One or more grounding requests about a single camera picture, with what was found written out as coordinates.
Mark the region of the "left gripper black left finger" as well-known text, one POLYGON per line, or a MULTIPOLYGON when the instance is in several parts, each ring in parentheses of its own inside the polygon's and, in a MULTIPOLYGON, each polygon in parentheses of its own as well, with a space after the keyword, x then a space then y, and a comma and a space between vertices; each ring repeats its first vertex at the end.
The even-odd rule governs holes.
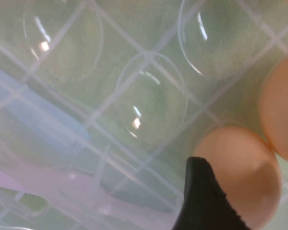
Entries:
POLYGON ((210 163, 202 157, 187 159, 184 201, 173 229, 249 229, 227 200, 210 163))

